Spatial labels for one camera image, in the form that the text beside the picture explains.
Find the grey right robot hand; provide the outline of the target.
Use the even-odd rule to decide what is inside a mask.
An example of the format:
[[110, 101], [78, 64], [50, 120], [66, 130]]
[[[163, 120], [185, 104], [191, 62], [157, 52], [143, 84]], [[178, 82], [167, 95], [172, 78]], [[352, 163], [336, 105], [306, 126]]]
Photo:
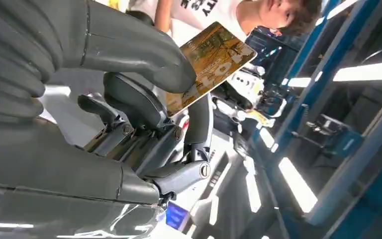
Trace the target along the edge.
[[155, 204], [208, 175], [195, 161], [146, 182], [122, 163], [68, 144], [39, 116], [45, 82], [61, 68], [135, 72], [170, 93], [195, 73], [165, 33], [92, 0], [0, 0], [0, 184], [70, 196]]

